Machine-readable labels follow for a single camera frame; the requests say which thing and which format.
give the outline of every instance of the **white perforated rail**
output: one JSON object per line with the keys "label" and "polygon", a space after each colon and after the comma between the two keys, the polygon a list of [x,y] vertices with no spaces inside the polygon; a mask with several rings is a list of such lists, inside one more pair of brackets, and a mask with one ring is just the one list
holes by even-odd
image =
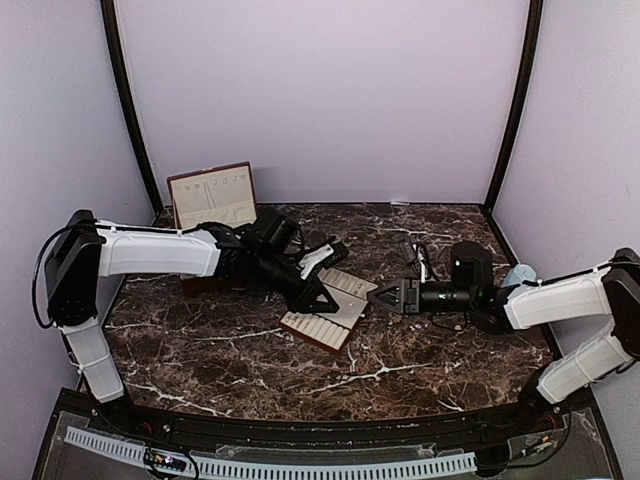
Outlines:
{"label": "white perforated rail", "polygon": [[[68,427],[65,442],[129,465],[144,467],[142,458],[145,447],[139,443],[109,438],[74,427]],[[183,476],[194,476],[193,465],[184,456],[173,452],[171,455],[187,462],[188,467]],[[409,462],[319,466],[244,463],[197,455],[193,455],[193,458],[200,468],[200,478],[215,480],[421,480],[476,471],[473,453]],[[161,467],[158,470],[178,473]]]}

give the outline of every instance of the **robotic hand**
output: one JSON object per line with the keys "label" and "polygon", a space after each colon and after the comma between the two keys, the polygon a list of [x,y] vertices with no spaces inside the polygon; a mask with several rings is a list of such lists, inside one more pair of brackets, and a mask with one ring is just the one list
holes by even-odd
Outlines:
{"label": "robotic hand", "polygon": [[371,291],[369,301],[404,314],[464,312],[477,328],[493,335],[571,318],[612,316],[577,350],[530,378],[518,397],[521,416],[535,421],[571,393],[640,359],[640,257],[630,248],[591,270],[503,288],[494,286],[491,254],[479,244],[454,245],[451,260],[451,282],[403,278]]}
{"label": "robotic hand", "polygon": [[[117,225],[79,210],[40,252],[32,286],[34,312],[43,328],[60,329],[95,399],[111,402],[125,389],[98,320],[98,277],[184,273],[240,279],[274,289],[293,312],[335,313],[339,306],[317,272],[348,251],[332,237],[311,250],[302,246],[297,255],[285,254],[298,231],[298,224],[270,209],[236,229],[206,223],[188,231]],[[50,320],[44,324],[36,304],[37,275],[56,239],[44,266]]]}

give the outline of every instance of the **white panel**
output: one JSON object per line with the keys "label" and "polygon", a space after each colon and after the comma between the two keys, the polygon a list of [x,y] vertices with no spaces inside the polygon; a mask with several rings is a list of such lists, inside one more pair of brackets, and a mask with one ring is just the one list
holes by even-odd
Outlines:
{"label": "white panel", "polygon": [[119,1],[164,202],[244,160],[261,202],[482,201],[528,3]]}
{"label": "white panel", "polygon": [[[1,476],[22,479],[60,387],[77,381],[60,334],[31,312],[38,250],[78,208],[152,220],[98,1],[0,0],[0,205],[0,450],[10,459]],[[100,284],[103,312],[118,286],[110,280]]]}
{"label": "white panel", "polygon": [[[640,251],[640,5],[545,2],[533,76],[497,219],[539,276]],[[558,324],[568,352],[603,325]],[[637,478],[640,369],[596,386],[625,478]]]}

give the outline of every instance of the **black frame post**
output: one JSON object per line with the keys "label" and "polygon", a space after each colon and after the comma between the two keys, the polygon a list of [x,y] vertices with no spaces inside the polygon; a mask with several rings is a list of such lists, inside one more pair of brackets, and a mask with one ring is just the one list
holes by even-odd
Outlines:
{"label": "black frame post", "polygon": [[524,35],[524,44],[522,46],[522,56],[520,58],[520,68],[518,70],[518,78],[516,79],[516,87],[513,92],[513,100],[511,102],[511,110],[507,119],[507,126],[504,130],[500,153],[496,161],[489,191],[485,198],[483,207],[489,212],[493,212],[500,195],[500,189],[504,183],[504,177],[507,174],[507,167],[513,152],[513,146],[516,142],[524,103],[527,98],[527,90],[529,89],[529,80],[531,79],[531,71],[533,69],[533,59],[536,53],[536,45],[538,44],[538,33],[540,31],[540,23],[542,21],[542,4],[544,0],[531,0],[529,3],[529,17],[527,19],[527,28]]}
{"label": "black frame post", "polygon": [[124,55],[122,53],[122,45],[120,43],[120,33],[118,31],[118,21],[116,18],[116,9],[114,0],[101,0],[102,20],[104,22],[104,32],[107,37],[107,45],[109,47],[109,56],[111,57],[111,66],[113,68],[113,76],[116,80],[118,96],[120,97],[120,105],[122,113],[127,124],[131,145],[136,156],[138,168],[142,175],[144,186],[147,189],[149,201],[153,207],[153,211],[159,214],[164,206],[160,198],[158,184],[151,170],[151,163],[147,155],[147,148],[142,138],[140,124],[136,115],[136,109],[133,104],[133,96],[131,95],[131,87],[127,77],[127,69],[125,67]]}

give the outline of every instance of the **brown marble tabletop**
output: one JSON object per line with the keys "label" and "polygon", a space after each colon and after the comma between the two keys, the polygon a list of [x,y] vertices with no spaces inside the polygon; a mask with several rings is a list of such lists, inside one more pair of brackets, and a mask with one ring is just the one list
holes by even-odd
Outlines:
{"label": "brown marble tabletop", "polygon": [[[412,276],[397,242],[428,246],[448,278],[449,248],[474,240],[494,254],[496,278],[509,270],[478,207],[322,204],[278,206],[302,225],[308,244],[342,239],[336,268],[382,284]],[[160,225],[172,226],[166,213]],[[538,329],[490,336],[433,325],[369,305],[334,356],[277,327],[286,312],[267,291],[187,298],[177,275],[126,281],[105,326],[116,363],[137,404],[174,411],[271,420],[381,420],[468,411],[516,400],[551,353]],[[460,315],[437,317],[451,327]]]}

